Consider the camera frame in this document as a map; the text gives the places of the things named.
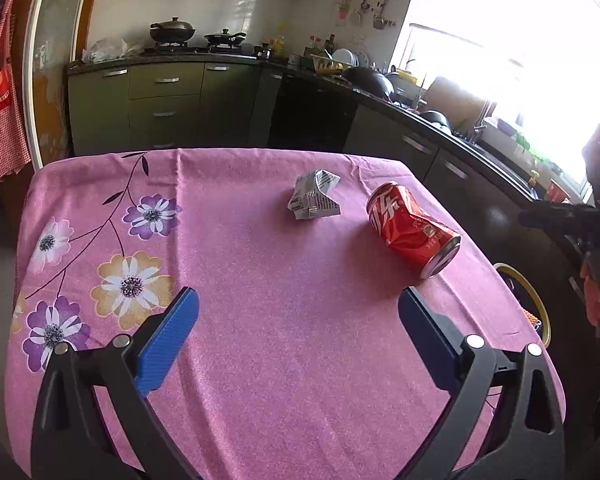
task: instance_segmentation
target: metal pin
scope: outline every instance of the metal pin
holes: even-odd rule
[[[537,345],[536,343],[531,343],[527,345],[526,349],[531,355],[539,356],[542,354],[542,349],[540,348],[540,345]]]
[[[118,334],[113,338],[113,346],[116,348],[124,348],[131,343],[131,338],[127,334]]]
[[[54,353],[57,355],[66,354],[69,351],[69,345],[62,341],[54,347]]]
[[[466,337],[466,343],[471,348],[482,348],[484,346],[484,339],[477,334],[471,334]]]

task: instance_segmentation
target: gas stove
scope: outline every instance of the gas stove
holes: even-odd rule
[[[226,56],[244,56],[241,45],[189,46],[186,43],[164,43],[146,48],[143,56],[181,56],[183,54],[223,54]]]

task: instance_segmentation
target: table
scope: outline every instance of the table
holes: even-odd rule
[[[330,196],[342,214],[296,221],[286,209],[296,176],[318,168],[341,177]],[[366,200],[388,180],[462,233],[458,256],[425,282],[368,223]],[[27,472],[53,342],[95,348],[133,333],[184,285],[200,295],[200,318],[148,398],[206,480],[393,479],[448,399],[398,320],[406,286],[495,348],[539,342],[459,225],[407,167],[377,158],[212,149],[55,162],[32,181],[16,266],[5,400]],[[98,398],[121,457],[138,466],[106,392]],[[490,418],[486,406],[459,463]]]

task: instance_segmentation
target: soda can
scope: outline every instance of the soda can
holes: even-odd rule
[[[435,276],[460,250],[460,235],[432,218],[397,182],[376,189],[366,203],[373,228],[421,279]]]

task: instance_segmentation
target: plastic bag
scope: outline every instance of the plastic bag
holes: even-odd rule
[[[94,64],[134,56],[139,54],[143,47],[142,42],[127,43],[122,38],[104,38],[82,51],[82,62]]]

